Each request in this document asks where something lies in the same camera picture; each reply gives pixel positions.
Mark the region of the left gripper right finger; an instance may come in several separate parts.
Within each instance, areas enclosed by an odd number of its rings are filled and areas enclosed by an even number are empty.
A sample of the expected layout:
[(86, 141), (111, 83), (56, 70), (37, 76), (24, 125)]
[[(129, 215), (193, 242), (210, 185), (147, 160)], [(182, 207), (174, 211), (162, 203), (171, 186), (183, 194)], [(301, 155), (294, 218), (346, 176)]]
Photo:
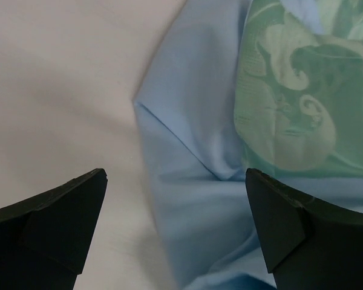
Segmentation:
[(363, 213), (257, 169), (247, 169), (246, 191), (277, 289), (363, 289)]

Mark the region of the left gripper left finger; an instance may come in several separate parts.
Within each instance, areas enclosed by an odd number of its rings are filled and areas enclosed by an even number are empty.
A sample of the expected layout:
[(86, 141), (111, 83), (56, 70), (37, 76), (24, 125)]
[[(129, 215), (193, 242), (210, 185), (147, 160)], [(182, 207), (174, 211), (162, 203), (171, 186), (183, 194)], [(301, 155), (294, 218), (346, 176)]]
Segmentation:
[(104, 169), (0, 208), (0, 290), (73, 289), (107, 187)]

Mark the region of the light blue pillowcase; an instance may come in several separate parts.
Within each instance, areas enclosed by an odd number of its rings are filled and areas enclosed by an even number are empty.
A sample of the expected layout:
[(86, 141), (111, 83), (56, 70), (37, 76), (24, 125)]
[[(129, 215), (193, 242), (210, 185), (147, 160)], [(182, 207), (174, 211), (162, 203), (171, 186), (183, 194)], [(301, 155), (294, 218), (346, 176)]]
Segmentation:
[(363, 1), (188, 1), (134, 106), (178, 289), (277, 289), (247, 169), (363, 213)]

